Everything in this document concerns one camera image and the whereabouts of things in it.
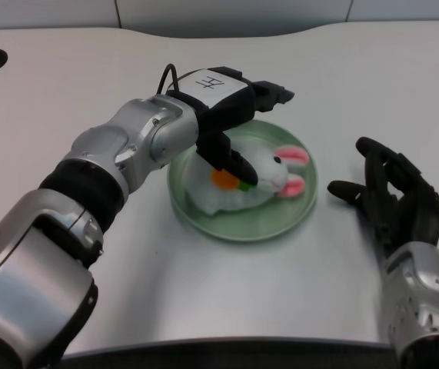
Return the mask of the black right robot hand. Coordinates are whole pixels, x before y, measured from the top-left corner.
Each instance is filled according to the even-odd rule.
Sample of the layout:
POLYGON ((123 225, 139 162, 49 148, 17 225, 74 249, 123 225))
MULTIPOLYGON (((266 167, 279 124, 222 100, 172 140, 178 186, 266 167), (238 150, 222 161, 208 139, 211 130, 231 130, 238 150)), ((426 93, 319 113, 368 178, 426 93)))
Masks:
POLYGON ((355 147, 365 159, 365 184, 332 181, 328 191, 366 217, 386 258, 412 241, 437 246, 439 194, 434 187, 403 154, 366 137, 355 147))

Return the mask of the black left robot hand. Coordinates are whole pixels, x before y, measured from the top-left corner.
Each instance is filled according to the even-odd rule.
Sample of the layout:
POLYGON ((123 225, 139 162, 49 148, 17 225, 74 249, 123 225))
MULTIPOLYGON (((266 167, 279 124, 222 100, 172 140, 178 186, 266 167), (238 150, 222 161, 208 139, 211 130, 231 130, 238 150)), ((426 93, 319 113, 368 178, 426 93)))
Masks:
POLYGON ((225 170, 248 185, 258 183, 256 170, 231 147, 225 132, 249 122, 257 111, 271 111, 275 105, 289 102, 294 92, 269 81, 249 81, 241 71, 225 66, 178 76, 173 64, 161 76, 157 93, 162 92, 193 109, 199 156, 214 169, 225 170))

